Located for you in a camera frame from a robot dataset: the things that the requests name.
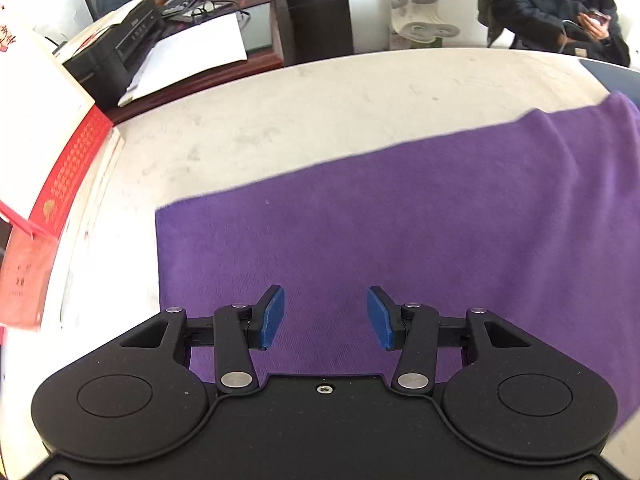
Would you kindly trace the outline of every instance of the white paper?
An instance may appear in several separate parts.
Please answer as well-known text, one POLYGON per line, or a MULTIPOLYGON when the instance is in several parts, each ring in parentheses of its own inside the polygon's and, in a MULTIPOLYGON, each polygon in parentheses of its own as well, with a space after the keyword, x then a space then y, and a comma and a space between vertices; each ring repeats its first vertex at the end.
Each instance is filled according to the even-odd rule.
POLYGON ((233 12, 159 41, 118 102, 124 106, 209 68, 246 59, 233 12))
POLYGON ((0 26, 15 37, 0 49, 0 200, 28 218, 94 101, 14 14, 0 26))

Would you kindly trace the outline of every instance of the keyboard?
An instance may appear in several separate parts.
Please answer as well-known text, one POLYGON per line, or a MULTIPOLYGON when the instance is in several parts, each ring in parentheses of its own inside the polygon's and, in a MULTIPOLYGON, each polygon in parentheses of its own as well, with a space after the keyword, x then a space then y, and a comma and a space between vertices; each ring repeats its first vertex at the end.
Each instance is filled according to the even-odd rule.
POLYGON ((191 4, 196 0, 167 0, 166 3, 160 7, 160 14, 164 18, 184 12, 191 7, 191 4))

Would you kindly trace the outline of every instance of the man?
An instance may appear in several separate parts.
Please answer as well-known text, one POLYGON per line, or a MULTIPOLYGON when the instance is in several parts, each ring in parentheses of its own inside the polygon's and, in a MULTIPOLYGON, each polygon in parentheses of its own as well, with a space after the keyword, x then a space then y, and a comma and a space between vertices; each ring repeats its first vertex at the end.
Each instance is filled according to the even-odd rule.
POLYGON ((492 0, 492 13, 525 48, 631 63, 613 0, 492 0))

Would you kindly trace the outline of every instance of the blue finger pad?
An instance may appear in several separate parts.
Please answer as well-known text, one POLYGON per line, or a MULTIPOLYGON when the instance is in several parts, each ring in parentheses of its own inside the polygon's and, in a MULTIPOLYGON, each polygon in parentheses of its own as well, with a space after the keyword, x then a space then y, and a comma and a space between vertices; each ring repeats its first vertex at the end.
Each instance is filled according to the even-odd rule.
POLYGON ((393 348, 394 334, 391 331, 389 312, 371 289, 367 291, 367 312, 382 348, 385 350, 393 348))
POLYGON ((273 343, 283 316, 284 289, 280 287, 264 311, 264 322, 260 331, 260 346, 262 348, 269 348, 273 343))

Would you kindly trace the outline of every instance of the book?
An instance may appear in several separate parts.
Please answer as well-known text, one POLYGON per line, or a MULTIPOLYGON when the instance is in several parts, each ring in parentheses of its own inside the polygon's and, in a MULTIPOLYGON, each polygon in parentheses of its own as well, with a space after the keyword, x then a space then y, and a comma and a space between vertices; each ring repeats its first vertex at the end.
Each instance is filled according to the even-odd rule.
POLYGON ((0 6, 0 323, 40 325, 69 211, 112 123, 36 33, 0 6))
POLYGON ((124 139, 112 128, 94 163, 89 168, 69 212, 64 236, 60 238, 53 265, 43 325, 74 325, 79 312, 68 306, 76 273, 87 258, 89 243, 102 199, 124 147, 124 139))

